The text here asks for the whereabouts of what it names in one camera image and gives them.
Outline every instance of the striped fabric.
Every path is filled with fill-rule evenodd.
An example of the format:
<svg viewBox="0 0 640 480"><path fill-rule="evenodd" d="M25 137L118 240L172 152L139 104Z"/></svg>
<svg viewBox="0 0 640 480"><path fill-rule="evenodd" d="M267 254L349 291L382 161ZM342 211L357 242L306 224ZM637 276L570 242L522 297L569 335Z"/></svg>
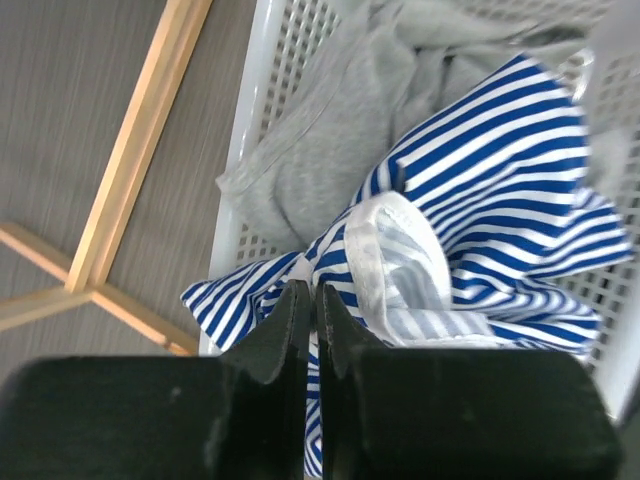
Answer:
<svg viewBox="0 0 640 480"><path fill-rule="evenodd" d="M387 343L426 346L468 335L479 344L559 350L584 359L601 319L551 280L625 261L632 253L611 202L581 186L586 138L581 109L569 93L536 61L517 56L409 132L309 250L196 283L182 300L222 351L269 315L289 278L306 278L312 287L334 285L349 312L372 328L360 309L345 230L354 209L395 190L432 229L451 285L447 297L422 275L435 296L409 298L403 281L412 284L407 279L420 270L411 266L413 254L398 259L399 237L388 235L388 219L380 217ZM432 308L416 308L420 302ZM305 445L311 476L322 472L318 373L312 342Z"/></svg>

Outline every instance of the clothing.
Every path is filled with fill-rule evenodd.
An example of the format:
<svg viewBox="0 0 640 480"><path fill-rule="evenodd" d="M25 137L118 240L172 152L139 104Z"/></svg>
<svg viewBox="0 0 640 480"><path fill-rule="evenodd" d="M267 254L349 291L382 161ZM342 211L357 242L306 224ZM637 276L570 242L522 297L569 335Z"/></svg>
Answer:
<svg viewBox="0 0 640 480"><path fill-rule="evenodd" d="M289 279L304 278L312 290L333 285L354 319L390 345L461 341L584 361L601 318L551 280L632 255L612 203L582 186L588 156L571 93L519 55L407 133L305 252L198 282L182 300L223 351L268 317ZM379 206L391 191L405 207ZM385 208L393 215L379 214ZM446 257L450 295L430 232ZM314 341L305 467L318 476Z"/></svg>
<svg viewBox="0 0 640 480"><path fill-rule="evenodd" d="M252 230L302 250L410 128L516 53L551 68L584 47L579 23L498 23L437 0L363 2L305 67L280 119L218 185Z"/></svg>
<svg viewBox="0 0 640 480"><path fill-rule="evenodd" d="M622 127L591 135L592 155L585 185L609 198L616 198L620 194L632 137L631 129Z"/></svg>

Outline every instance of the gray floor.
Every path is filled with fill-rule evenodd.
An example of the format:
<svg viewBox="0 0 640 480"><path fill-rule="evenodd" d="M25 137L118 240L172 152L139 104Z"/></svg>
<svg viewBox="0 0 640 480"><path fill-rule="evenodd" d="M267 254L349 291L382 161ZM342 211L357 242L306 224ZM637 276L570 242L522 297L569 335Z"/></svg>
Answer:
<svg viewBox="0 0 640 480"><path fill-rule="evenodd" d="M640 478L640 415L635 415L631 424L622 434L626 461L619 480L638 480Z"/></svg>
<svg viewBox="0 0 640 480"><path fill-rule="evenodd" d="M216 0L109 281L196 336L178 296L206 276L255 0ZM0 0L0 219L69 255L82 234L162 0ZM0 298L55 280L0 247ZM41 355L164 354L97 307L0 334L0 382Z"/></svg>

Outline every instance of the wooden stick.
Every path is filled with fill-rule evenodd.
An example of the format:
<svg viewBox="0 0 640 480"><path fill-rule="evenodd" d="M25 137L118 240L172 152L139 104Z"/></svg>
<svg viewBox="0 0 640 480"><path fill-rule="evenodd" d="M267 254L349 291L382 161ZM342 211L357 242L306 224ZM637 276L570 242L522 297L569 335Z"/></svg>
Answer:
<svg viewBox="0 0 640 480"><path fill-rule="evenodd" d="M69 293L62 286L0 303L0 332L91 301L89 292Z"/></svg>
<svg viewBox="0 0 640 480"><path fill-rule="evenodd" d="M111 315L175 355L197 355L198 340L111 285L97 287L92 300Z"/></svg>
<svg viewBox="0 0 640 480"><path fill-rule="evenodd" d="M28 230L14 223L0 225L0 241L64 281L71 259ZM98 306L176 355L197 355L198 341L110 285L86 292L64 288L35 292L0 303L0 331L76 307L93 300Z"/></svg>
<svg viewBox="0 0 640 480"><path fill-rule="evenodd" d="M212 0L167 0L65 287L104 283Z"/></svg>
<svg viewBox="0 0 640 480"><path fill-rule="evenodd" d="M40 237L15 223L0 224L0 242L31 260L38 267L63 282L71 268L71 259Z"/></svg>

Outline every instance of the white plastic basket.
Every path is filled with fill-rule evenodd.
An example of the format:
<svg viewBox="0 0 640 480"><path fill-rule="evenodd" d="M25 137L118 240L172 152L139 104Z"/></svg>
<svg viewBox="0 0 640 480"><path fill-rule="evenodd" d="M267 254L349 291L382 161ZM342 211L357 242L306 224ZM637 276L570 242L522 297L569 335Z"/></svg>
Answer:
<svg viewBox="0 0 640 480"><path fill-rule="evenodd" d="M282 113L306 61L339 24L354 0L258 0L245 59L226 168L251 151ZM593 121L633 129L626 175L615 199L636 245L640 244L640 0L457 0L487 18L582 19L594 24L590 46L595 72L585 105ZM223 195L213 242L210 278L237 266L272 258L277 250L243 225ZM605 327L590 361L614 420L623 418L640 371L638 262L586 272L560 283L595 307ZM215 353L203 335L200 353Z"/></svg>

